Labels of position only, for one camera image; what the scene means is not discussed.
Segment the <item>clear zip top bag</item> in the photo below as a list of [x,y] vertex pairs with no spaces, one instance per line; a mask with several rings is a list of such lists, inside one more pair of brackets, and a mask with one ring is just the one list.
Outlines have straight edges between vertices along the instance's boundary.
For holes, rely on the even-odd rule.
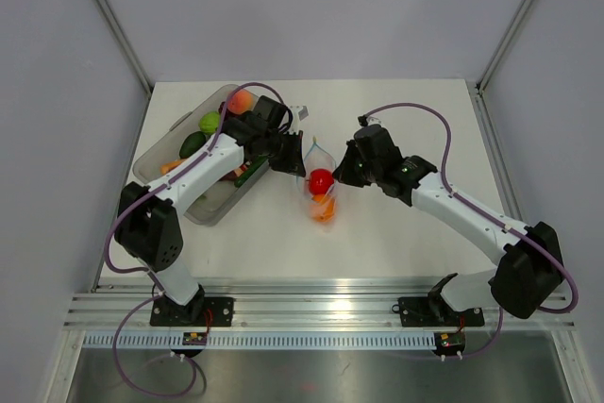
[[316,225],[328,227],[335,221],[338,209],[338,183],[333,176],[336,160],[313,137],[303,163],[306,175],[295,179],[298,206]]

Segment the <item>red apple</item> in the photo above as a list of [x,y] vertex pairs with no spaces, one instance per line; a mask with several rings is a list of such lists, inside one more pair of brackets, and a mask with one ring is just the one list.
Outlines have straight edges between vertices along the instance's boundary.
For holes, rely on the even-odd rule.
[[332,173],[326,168],[315,168],[310,172],[308,189],[312,195],[323,195],[334,184]]

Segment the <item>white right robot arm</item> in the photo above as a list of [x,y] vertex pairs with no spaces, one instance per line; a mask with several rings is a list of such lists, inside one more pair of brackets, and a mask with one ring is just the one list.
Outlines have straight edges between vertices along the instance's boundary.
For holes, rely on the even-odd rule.
[[377,185],[451,227],[492,262],[492,270],[453,273],[430,290],[428,312],[437,323],[449,324],[462,311],[494,305],[528,319],[562,284],[562,252],[553,227],[544,222],[531,227],[448,189],[433,164],[403,156],[378,124],[362,127],[347,142],[333,176],[348,186]]

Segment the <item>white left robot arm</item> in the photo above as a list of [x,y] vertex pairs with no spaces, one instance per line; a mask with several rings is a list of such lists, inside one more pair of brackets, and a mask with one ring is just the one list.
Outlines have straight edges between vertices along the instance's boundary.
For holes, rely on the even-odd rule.
[[121,192],[112,235],[154,280],[159,298],[184,326],[204,313],[205,292],[181,259],[179,219],[223,176],[246,162],[262,160],[283,174],[304,176],[300,107],[262,96],[254,108],[224,120],[215,134],[173,171],[146,186],[130,183]]

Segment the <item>orange fruit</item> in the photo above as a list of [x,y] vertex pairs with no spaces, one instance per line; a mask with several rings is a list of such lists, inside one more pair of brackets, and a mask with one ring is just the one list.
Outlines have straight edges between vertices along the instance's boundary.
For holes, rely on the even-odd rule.
[[331,222],[336,213],[336,199],[330,194],[314,195],[310,202],[310,218],[320,224]]

